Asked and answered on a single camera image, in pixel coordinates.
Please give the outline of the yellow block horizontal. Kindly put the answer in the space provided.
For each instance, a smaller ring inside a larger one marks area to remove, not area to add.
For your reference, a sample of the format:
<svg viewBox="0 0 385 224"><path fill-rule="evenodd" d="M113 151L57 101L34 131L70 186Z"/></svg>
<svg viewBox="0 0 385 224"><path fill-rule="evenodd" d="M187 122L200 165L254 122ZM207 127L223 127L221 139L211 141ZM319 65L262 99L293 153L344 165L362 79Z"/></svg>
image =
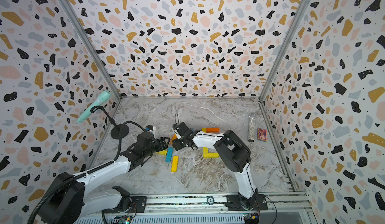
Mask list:
<svg viewBox="0 0 385 224"><path fill-rule="evenodd" d="M163 150L163 151L157 152L157 154L166 156L167 155L167 150Z"/></svg>

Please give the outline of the orange block vertical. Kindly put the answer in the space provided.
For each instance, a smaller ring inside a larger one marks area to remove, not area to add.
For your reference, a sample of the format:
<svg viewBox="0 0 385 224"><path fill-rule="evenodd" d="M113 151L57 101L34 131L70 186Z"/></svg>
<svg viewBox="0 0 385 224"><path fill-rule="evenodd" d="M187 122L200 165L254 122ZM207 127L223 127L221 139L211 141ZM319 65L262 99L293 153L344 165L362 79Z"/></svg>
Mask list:
<svg viewBox="0 0 385 224"><path fill-rule="evenodd" d="M173 136L172 136L172 138L171 138L171 143L173 143L173 141L175 140L175 139L177 139L177 136L176 136L176 134L174 134Z"/></svg>

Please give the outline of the teal block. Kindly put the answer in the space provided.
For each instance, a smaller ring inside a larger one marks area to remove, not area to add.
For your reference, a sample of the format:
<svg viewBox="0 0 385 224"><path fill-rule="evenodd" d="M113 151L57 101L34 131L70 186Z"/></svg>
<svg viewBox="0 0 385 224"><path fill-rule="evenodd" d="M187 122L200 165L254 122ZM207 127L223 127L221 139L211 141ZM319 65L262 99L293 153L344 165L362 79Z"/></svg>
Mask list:
<svg viewBox="0 0 385 224"><path fill-rule="evenodd" d="M166 158L165 158L166 163L171 163L171 160L172 160L172 154L173 154L173 148L172 148L172 147L169 147L169 148L167 149Z"/></svg>

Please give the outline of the yellow block bottom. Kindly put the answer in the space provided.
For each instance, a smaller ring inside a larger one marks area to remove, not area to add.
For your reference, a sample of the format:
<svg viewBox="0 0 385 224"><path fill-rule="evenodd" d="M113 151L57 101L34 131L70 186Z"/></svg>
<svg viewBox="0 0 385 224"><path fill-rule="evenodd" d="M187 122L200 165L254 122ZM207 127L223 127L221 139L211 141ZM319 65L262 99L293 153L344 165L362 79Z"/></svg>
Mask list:
<svg viewBox="0 0 385 224"><path fill-rule="evenodd" d="M174 156L172 158L172 163L171 163L171 172L177 172L177 167L178 167L178 156Z"/></svg>

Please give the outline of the orange block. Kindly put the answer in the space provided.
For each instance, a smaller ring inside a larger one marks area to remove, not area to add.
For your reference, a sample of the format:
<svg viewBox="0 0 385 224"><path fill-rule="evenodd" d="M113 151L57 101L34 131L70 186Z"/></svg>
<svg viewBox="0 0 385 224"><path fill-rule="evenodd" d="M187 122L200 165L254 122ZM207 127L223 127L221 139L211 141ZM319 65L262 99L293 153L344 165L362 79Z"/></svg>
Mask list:
<svg viewBox="0 0 385 224"><path fill-rule="evenodd" d="M207 133L219 133L220 128L206 128Z"/></svg>

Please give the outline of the yellow block top vertical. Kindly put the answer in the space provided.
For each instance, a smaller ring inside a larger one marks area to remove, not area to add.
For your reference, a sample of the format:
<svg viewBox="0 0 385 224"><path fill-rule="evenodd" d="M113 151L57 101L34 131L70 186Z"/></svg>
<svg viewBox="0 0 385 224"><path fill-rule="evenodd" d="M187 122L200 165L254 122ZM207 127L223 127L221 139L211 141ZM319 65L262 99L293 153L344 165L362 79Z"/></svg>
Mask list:
<svg viewBox="0 0 385 224"><path fill-rule="evenodd" d="M204 158L219 158L219 154L208 152L208 153L204 153L203 157Z"/></svg>

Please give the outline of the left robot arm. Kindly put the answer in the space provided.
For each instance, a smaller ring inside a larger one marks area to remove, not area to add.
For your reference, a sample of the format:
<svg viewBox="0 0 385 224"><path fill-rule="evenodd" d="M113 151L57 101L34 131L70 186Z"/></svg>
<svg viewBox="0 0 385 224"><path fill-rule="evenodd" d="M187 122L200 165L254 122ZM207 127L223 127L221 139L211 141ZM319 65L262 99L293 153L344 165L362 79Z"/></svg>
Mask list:
<svg viewBox="0 0 385 224"><path fill-rule="evenodd" d="M151 131L144 131L114 159L78 174L58 175L32 211L28 223L34 223L37 216L47 224L73 224L98 211L136 212L137 204L130 192L120 186L96 196L90 193L107 181L143 166L155 153L166 150L170 141L169 137L155 138Z"/></svg>

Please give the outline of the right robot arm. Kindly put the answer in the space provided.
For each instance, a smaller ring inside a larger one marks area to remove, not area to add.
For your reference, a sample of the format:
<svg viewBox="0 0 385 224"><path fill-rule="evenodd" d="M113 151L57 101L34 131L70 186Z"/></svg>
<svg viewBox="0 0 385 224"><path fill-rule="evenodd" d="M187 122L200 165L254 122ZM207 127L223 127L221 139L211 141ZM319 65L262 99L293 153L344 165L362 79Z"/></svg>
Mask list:
<svg viewBox="0 0 385 224"><path fill-rule="evenodd" d="M250 170L251 151L233 131L210 134L190 129L184 122L174 124L172 128L176 135L172 145L176 151L185 147L215 150L224 165L235 174L242 207L251 209L256 204L258 189L253 183Z"/></svg>

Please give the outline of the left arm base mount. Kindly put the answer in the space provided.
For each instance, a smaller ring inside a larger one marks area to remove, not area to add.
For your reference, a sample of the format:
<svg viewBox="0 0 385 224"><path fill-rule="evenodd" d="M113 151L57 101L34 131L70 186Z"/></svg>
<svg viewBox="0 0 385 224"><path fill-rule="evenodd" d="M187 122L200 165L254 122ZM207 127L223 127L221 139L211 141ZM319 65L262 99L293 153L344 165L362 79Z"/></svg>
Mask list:
<svg viewBox="0 0 385 224"><path fill-rule="evenodd" d="M122 197L115 210L119 213L144 213L146 202L146 196L125 196Z"/></svg>

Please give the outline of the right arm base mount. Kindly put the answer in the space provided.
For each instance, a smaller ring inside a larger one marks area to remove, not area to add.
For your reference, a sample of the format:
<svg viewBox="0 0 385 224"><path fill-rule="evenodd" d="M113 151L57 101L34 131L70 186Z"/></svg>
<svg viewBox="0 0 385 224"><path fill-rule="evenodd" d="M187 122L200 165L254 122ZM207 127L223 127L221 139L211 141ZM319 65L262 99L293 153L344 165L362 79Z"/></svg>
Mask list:
<svg viewBox="0 0 385 224"><path fill-rule="evenodd" d="M229 211L266 211L268 209L265 195L258 194L247 199L240 194L226 196L225 206Z"/></svg>

